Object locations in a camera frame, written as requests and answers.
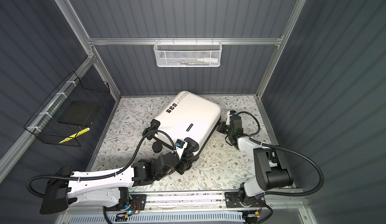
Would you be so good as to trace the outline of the white hard-shell suitcase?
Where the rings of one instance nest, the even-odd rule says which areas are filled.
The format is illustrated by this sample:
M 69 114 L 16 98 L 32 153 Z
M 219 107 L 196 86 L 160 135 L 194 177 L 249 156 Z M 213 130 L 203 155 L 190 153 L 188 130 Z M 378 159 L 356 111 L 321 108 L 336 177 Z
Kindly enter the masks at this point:
M 187 142 L 187 147 L 182 158 L 196 156 L 209 140 L 220 115 L 218 104 L 189 91 L 181 91 L 152 119 L 143 135 L 158 129 L 168 136 L 158 132 L 149 134 L 147 138 L 155 139 L 171 150 L 176 150 L 177 139 L 183 140 Z

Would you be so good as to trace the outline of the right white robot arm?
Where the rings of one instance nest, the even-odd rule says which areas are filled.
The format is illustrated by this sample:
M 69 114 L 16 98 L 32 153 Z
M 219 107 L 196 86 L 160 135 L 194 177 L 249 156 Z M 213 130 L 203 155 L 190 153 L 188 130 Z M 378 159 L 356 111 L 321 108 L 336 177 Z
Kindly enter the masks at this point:
M 230 110 L 226 121 L 220 122 L 217 131 L 225 135 L 229 145 L 253 157 L 255 176 L 240 185 L 237 197 L 243 205 L 251 205 L 253 198 L 260 198 L 265 191 L 291 186 L 293 178 L 288 171 L 283 151 L 265 147 L 262 142 L 253 138 L 261 130 L 259 122 L 256 132 L 245 133 L 241 114 L 247 114 L 257 121 L 257 118 L 249 112 Z

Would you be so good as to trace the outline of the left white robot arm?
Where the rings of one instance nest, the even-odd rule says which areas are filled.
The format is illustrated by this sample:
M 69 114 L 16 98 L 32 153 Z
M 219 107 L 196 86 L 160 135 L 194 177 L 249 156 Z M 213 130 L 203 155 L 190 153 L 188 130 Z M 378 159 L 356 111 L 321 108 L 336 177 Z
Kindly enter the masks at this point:
M 130 188 L 152 185 L 173 172 L 183 174 L 193 161 L 191 153 L 181 158 L 167 153 L 106 171 L 79 172 L 67 166 L 53 175 L 35 177 L 48 180 L 44 193 L 34 191 L 31 182 L 28 189 L 43 199 L 39 211 L 42 215 L 60 213 L 73 206 L 105 206 L 111 211 L 131 211 L 134 201 Z

